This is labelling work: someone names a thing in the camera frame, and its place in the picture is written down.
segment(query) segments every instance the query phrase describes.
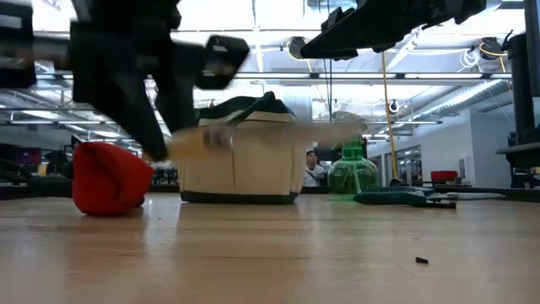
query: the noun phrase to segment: green object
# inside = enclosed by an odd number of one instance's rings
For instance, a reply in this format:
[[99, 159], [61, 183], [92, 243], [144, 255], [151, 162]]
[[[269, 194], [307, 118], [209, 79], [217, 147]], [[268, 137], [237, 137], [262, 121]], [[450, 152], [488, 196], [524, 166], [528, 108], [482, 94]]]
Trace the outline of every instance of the green object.
[[354, 195], [378, 187], [377, 166], [363, 156], [359, 140], [343, 146], [342, 159], [328, 171], [331, 200], [353, 200]]

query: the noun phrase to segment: small black debris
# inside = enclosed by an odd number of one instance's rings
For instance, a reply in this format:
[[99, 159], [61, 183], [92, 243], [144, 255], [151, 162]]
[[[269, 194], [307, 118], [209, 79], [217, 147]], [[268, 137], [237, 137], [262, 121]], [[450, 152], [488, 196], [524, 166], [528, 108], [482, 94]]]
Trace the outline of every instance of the small black debris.
[[425, 258], [416, 257], [416, 263], [429, 264], [429, 261]]

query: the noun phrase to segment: security camera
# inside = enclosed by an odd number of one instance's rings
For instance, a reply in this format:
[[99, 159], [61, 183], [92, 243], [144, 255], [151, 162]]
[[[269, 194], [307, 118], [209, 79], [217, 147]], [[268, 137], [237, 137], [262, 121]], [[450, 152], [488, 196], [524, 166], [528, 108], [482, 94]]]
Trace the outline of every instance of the security camera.
[[396, 100], [392, 100], [388, 104], [388, 110], [390, 111], [391, 114], [397, 114], [399, 112], [399, 104], [397, 103]]

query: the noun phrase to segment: fabric bin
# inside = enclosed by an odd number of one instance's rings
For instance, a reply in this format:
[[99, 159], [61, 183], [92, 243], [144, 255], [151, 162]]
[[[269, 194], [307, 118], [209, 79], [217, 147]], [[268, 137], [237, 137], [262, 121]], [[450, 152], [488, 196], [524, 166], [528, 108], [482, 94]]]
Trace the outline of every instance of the fabric bin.
[[[273, 92], [239, 96], [197, 110], [199, 125], [236, 120], [238, 128], [290, 123], [294, 113]], [[233, 149], [209, 160], [179, 164], [181, 198], [193, 203], [292, 204], [302, 188], [305, 144], [273, 148], [260, 139], [233, 140]]]

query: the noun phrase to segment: wooden table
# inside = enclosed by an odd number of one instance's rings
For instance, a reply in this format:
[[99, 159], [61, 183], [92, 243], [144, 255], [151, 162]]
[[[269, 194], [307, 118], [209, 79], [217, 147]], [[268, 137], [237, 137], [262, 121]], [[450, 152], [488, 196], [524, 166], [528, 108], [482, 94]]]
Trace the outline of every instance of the wooden table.
[[[416, 264], [427, 258], [429, 266]], [[0, 303], [540, 302], [540, 204], [180, 204], [119, 218], [0, 202]]]

